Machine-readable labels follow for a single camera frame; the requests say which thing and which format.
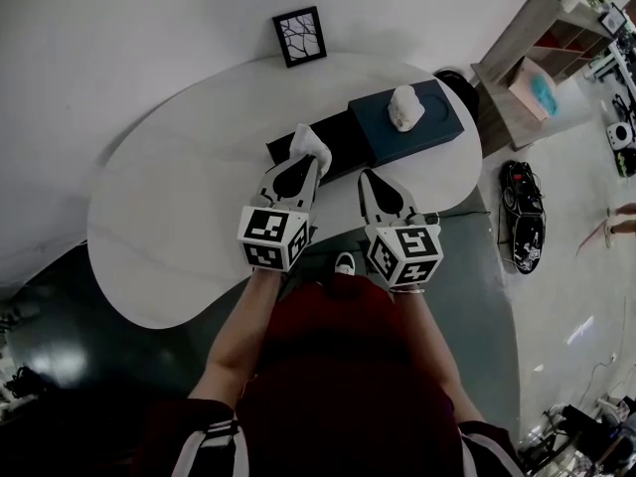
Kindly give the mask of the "black equipment pile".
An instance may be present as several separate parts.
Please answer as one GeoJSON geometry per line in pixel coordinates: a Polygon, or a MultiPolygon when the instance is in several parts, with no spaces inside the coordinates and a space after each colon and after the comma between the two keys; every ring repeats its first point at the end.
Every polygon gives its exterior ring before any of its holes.
{"type": "Polygon", "coordinates": [[[528,477],[636,477],[636,398],[600,397],[594,415],[558,404],[544,418],[518,448],[528,477]]]}

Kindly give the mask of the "turquoise fluffy item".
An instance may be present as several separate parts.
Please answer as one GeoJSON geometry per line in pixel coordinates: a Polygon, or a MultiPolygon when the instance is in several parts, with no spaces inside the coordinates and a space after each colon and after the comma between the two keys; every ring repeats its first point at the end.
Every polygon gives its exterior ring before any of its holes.
{"type": "Polygon", "coordinates": [[[537,104],[543,109],[547,116],[556,116],[559,106],[549,81],[543,75],[534,74],[531,76],[530,88],[537,104]]]}

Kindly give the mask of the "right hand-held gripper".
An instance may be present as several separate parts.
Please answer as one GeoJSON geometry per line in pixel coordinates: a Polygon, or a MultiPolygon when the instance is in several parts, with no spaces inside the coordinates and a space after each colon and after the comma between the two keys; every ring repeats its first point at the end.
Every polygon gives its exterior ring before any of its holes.
{"type": "Polygon", "coordinates": [[[443,260],[438,213],[422,214],[411,193],[371,168],[358,178],[367,260],[388,288],[425,283],[443,260]]]}

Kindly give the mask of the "person's left forearm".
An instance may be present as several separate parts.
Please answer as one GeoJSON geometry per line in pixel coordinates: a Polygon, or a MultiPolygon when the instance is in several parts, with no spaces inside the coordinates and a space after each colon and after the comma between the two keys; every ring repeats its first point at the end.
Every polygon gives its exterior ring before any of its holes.
{"type": "Polygon", "coordinates": [[[216,400],[236,407],[244,386],[254,375],[280,285],[278,271],[253,272],[216,336],[190,398],[216,400]]]}

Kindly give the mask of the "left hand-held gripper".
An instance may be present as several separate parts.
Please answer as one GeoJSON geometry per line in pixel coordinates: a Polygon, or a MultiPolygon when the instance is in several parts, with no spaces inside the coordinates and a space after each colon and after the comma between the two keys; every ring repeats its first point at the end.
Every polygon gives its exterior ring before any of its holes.
{"type": "Polygon", "coordinates": [[[293,267],[309,243],[309,216],[292,211],[311,211],[318,183],[315,156],[290,158],[266,171],[238,225],[239,248],[250,266],[293,267]]]}

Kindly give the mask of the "black branch print picture frame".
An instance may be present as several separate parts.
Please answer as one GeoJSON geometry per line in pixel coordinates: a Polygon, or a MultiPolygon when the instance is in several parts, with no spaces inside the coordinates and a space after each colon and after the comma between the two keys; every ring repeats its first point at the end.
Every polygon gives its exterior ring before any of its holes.
{"type": "Polygon", "coordinates": [[[272,23],[289,69],[327,57],[316,6],[275,16],[272,23]]]}

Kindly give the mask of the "white tissue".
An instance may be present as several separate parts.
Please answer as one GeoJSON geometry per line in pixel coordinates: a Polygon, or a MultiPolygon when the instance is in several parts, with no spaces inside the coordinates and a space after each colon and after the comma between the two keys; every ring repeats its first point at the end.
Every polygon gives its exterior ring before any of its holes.
{"type": "Polygon", "coordinates": [[[319,177],[325,177],[332,164],[332,152],[309,125],[299,123],[289,145],[289,157],[297,158],[305,155],[317,159],[319,177]]]}

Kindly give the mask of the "white round speaker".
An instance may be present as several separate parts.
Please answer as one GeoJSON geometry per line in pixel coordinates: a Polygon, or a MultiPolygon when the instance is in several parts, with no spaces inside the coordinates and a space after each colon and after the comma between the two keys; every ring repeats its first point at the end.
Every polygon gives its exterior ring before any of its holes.
{"type": "Polygon", "coordinates": [[[627,122],[616,122],[606,128],[606,136],[614,152],[624,150],[635,142],[633,127],[627,122]]]}

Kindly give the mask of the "black tray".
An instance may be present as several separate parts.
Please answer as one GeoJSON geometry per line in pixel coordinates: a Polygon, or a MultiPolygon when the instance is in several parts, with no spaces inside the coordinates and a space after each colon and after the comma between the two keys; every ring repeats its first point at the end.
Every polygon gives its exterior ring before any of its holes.
{"type": "Polygon", "coordinates": [[[350,110],[309,124],[308,127],[332,156],[329,170],[320,180],[321,186],[373,166],[375,156],[357,118],[350,110]]]}

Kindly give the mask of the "black round stool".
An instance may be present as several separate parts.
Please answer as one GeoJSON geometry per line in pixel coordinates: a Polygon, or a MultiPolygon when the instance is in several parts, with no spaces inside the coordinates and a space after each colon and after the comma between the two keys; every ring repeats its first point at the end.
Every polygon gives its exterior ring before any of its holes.
{"type": "Polygon", "coordinates": [[[464,103],[474,122],[478,121],[480,97],[464,75],[454,70],[440,70],[434,76],[443,81],[464,103]]]}

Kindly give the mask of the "white office desk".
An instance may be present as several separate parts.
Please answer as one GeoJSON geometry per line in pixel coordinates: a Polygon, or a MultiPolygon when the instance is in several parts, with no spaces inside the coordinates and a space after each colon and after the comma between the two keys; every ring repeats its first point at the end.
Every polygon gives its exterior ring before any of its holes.
{"type": "Polygon", "coordinates": [[[599,80],[608,74],[613,68],[617,68],[628,92],[636,100],[636,62],[629,63],[626,54],[619,47],[617,41],[609,44],[607,54],[598,60],[592,60],[584,69],[583,76],[587,80],[599,80]]]}

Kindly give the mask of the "person's dark red shirt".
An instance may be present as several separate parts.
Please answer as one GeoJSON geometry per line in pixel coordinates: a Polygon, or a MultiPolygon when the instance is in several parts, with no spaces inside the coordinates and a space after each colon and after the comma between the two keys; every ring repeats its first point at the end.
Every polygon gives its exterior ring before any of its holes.
{"type": "Polygon", "coordinates": [[[509,433],[457,423],[411,359],[392,292],[360,275],[278,295],[235,408],[156,403],[132,477],[524,477],[509,433]]]}

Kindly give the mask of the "small framed picture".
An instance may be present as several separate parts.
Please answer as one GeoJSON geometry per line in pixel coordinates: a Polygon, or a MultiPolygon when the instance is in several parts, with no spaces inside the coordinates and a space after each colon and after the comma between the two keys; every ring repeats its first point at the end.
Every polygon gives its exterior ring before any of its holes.
{"type": "Polygon", "coordinates": [[[621,9],[614,3],[609,3],[603,7],[598,22],[608,34],[615,37],[624,28],[627,19],[621,9]]]}

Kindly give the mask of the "dark blue tissue box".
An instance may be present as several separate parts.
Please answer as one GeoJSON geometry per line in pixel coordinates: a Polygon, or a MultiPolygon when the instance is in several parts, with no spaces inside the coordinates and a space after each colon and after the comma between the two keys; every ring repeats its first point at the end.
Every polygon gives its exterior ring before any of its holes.
{"type": "Polygon", "coordinates": [[[424,112],[407,131],[399,131],[390,118],[394,90],[351,100],[353,112],[370,147],[369,165],[377,167],[408,155],[445,144],[464,131],[461,120],[437,79],[414,83],[414,95],[424,112]]]}

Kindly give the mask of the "person's right forearm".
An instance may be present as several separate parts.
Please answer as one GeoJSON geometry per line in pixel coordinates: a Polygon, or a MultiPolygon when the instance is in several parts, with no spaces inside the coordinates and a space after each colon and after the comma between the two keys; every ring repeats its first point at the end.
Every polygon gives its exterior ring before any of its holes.
{"type": "Polygon", "coordinates": [[[423,297],[423,289],[393,290],[392,295],[411,359],[452,401],[455,421],[484,421],[463,387],[456,361],[423,297]]]}

